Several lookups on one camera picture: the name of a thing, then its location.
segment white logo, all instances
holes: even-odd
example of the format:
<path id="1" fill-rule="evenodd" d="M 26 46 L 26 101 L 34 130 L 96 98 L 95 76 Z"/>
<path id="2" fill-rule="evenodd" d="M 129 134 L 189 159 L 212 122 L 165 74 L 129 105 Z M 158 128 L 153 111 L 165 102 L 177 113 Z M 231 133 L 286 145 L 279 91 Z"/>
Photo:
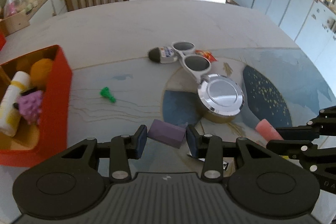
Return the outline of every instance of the white logo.
<path id="1" fill-rule="evenodd" d="M 162 179 L 164 179 L 164 180 L 168 181 L 168 180 L 170 180 L 170 179 L 171 179 L 171 176 L 164 176 L 164 177 L 162 177 Z"/>

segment purple eraser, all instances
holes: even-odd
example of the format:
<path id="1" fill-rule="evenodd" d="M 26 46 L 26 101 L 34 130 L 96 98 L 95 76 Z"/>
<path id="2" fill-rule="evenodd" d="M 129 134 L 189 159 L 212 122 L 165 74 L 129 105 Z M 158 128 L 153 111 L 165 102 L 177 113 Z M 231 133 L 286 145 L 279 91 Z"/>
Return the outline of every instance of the purple eraser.
<path id="1" fill-rule="evenodd" d="M 185 128 L 155 119 L 147 137 L 175 148 L 180 148 L 185 135 Z"/>

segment small green plastic object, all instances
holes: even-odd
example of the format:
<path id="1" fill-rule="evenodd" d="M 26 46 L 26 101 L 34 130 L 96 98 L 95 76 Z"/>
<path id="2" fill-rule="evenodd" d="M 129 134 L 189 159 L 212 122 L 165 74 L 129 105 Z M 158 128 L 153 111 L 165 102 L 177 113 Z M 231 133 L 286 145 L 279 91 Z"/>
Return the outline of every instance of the small green plastic object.
<path id="1" fill-rule="evenodd" d="M 116 99 L 113 97 L 113 95 L 111 94 L 110 89 L 108 87 L 103 88 L 100 91 L 100 95 L 102 97 L 104 97 L 104 98 L 109 99 L 111 103 L 115 103 L 116 102 Z"/>

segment sunglasses lens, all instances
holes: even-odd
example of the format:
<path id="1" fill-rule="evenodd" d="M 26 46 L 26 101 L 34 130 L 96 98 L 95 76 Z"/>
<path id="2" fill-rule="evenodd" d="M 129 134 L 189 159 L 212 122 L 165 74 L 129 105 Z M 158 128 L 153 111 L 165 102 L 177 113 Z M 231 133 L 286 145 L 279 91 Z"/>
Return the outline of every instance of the sunglasses lens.
<path id="1" fill-rule="evenodd" d="M 210 66 L 209 61 L 202 56 L 189 56 L 184 62 L 190 70 L 194 71 L 206 70 Z"/>
<path id="2" fill-rule="evenodd" d="M 178 51 L 187 51 L 194 47 L 192 43 L 189 42 L 176 42 L 173 44 L 174 49 Z"/>

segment metal jar lid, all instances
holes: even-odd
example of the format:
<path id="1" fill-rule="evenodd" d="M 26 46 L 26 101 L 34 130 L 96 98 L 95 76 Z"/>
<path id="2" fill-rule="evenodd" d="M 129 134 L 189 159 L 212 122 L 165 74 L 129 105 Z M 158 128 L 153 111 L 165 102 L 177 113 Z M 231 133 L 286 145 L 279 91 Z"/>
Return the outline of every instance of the metal jar lid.
<path id="1" fill-rule="evenodd" d="M 223 75 L 203 75 L 197 92 L 205 107 L 221 116 L 237 115 L 244 105 L 242 89 Z"/>

